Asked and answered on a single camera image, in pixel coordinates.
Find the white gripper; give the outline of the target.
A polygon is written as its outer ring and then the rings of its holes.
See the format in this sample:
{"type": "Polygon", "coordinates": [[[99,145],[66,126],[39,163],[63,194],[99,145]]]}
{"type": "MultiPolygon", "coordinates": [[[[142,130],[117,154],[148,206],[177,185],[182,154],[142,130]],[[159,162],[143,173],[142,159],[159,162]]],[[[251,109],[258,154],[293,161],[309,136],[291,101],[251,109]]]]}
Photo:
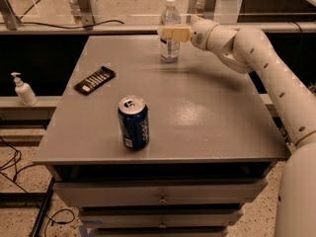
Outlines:
{"type": "Polygon", "coordinates": [[[194,47],[201,50],[207,50],[209,35],[217,26],[217,22],[193,15],[191,17],[192,29],[190,27],[183,26],[160,26],[157,29],[157,34],[162,38],[180,42],[187,42],[191,40],[194,47]]]}

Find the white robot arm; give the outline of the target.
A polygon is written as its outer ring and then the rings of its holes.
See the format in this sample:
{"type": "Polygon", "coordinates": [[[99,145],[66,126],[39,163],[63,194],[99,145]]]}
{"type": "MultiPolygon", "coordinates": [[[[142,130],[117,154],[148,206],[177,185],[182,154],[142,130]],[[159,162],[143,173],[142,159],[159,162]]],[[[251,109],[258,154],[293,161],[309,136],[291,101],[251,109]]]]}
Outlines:
{"type": "Polygon", "coordinates": [[[157,33],[210,51],[239,73],[257,73],[295,145],[280,180],[275,237],[316,237],[316,97],[259,28],[233,30],[193,16],[188,26],[161,26],[157,33]]]}

